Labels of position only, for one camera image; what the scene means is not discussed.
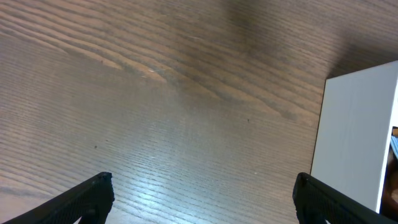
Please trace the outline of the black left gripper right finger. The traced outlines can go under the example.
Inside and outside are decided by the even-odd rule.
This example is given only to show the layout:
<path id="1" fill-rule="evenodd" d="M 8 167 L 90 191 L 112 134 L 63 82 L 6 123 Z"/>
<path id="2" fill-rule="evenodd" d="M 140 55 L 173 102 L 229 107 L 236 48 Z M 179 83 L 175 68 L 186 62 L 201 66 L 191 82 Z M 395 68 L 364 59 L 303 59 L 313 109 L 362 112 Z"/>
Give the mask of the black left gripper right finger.
<path id="1" fill-rule="evenodd" d="M 292 197 L 300 224 L 397 224 L 304 172 Z"/>

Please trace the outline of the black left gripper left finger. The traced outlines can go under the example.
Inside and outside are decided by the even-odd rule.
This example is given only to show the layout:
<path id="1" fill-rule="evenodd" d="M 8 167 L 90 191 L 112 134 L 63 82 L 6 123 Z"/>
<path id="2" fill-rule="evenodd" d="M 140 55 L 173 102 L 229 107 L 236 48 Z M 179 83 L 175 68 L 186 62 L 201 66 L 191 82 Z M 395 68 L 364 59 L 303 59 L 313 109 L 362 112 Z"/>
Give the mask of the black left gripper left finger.
<path id="1" fill-rule="evenodd" d="M 100 172 L 4 224 L 105 224 L 114 202 L 111 179 Z"/>

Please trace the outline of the brown plush toy with carrot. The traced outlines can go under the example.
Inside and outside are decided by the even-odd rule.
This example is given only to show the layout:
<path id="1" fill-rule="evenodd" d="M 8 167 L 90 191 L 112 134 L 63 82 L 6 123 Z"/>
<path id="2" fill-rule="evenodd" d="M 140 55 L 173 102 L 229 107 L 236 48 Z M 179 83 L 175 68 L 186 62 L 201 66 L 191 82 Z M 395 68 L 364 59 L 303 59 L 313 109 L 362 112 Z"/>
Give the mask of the brown plush toy with carrot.
<path id="1" fill-rule="evenodd" d="M 397 158 L 392 149 L 387 157 L 387 167 L 382 193 L 381 213 L 397 221 Z"/>

